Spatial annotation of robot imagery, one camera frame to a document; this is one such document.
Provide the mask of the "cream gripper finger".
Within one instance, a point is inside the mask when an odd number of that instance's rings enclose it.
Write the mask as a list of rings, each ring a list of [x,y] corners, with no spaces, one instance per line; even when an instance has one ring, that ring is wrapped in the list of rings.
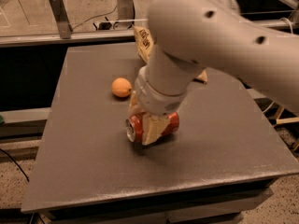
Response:
[[[142,118],[144,131],[142,134],[142,144],[147,146],[156,142],[169,124],[170,119],[168,116],[145,114]]]
[[[133,116],[139,113],[142,113],[144,109],[142,108],[141,104],[137,100],[136,92],[133,91],[131,93],[129,108],[128,108],[128,115]]]

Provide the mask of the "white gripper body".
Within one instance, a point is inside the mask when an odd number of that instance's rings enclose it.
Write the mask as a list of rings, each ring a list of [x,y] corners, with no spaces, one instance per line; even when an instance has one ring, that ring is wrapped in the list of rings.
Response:
[[[166,115],[178,110],[187,92],[166,95],[156,91],[146,78],[147,67],[142,67],[135,80],[135,93],[140,106],[151,115]]]

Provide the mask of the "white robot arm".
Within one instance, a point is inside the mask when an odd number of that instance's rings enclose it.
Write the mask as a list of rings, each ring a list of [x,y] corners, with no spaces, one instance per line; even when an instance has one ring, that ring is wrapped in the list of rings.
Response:
[[[207,67],[299,114],[299,36],[244,19],[235,0],[151,0],[149,31],[154,46],[129,106],[142,127],[129,127],[131,141],[160,138],[188,85]]]

